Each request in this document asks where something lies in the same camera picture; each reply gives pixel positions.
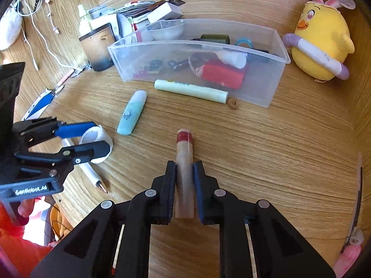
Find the clear plastic storage box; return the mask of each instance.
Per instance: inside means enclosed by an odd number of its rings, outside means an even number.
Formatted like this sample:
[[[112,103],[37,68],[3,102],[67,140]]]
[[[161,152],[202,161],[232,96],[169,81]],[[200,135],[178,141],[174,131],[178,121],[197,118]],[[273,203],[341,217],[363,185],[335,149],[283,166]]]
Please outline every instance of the clear plastic storage box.
[[[230,44],[197,40],[205,34],[228,35]],[[249,40],[253,49],[236,46],[239,40]],[[158,21],[108,50],[123,81],[164,79],[201,85],[264,107],[290,63],[275,29],[216,19]]]

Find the gold pen nib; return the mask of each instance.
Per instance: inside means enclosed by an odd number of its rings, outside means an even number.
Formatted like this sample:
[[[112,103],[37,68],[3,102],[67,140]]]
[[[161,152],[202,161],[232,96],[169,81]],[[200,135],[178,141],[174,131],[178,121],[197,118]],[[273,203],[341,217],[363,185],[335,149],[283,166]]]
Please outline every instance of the gold pen nib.
[[[96,187],[98,187],[101,191],[103,191],[105,194],[108,194],[107,186],[104,185],[103,182],[98,181],[95,185],[96,185]]]

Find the white plush toy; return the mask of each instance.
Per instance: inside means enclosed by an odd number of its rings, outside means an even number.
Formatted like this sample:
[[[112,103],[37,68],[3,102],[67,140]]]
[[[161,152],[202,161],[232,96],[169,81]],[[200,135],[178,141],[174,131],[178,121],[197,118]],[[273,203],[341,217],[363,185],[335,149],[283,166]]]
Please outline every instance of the white plush toy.
[[[22,28],[22,17],[9,6],[0,20],[0,50],[8,49],[17,39]]]

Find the red object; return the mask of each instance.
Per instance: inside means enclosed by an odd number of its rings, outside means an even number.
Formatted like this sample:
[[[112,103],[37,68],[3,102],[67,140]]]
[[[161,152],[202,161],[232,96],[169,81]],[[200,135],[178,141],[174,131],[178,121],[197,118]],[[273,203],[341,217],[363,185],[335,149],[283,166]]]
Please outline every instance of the red object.
[[[51,250],[22,239],[24,227],[15,227],[0,203],[0,277],[29,278],[31,271]]]
[[[180,141],[187,141],[192,143],[192,134],[188,132],[178,132],[177,143]]]
[[[362,251],[360,245],[347,245],[333,265],[336,278],[341,278],[350,269]]]
[[[220,60],[210,60],[203,66],[202,79],[231,89],[239,89],[249,66],[242,69],[226,65]]]

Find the white bottle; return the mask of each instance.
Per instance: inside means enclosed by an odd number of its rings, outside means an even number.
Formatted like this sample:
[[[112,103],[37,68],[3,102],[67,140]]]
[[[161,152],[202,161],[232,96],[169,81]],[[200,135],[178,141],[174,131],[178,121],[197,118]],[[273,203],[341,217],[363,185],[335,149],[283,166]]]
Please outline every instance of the white bottle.
[[[79,10],[80,17],[79,32],[80,36],[82,37],[92,31],[92,28],[90,26],[91,17],[82,4],[80,4],[77,9]]]

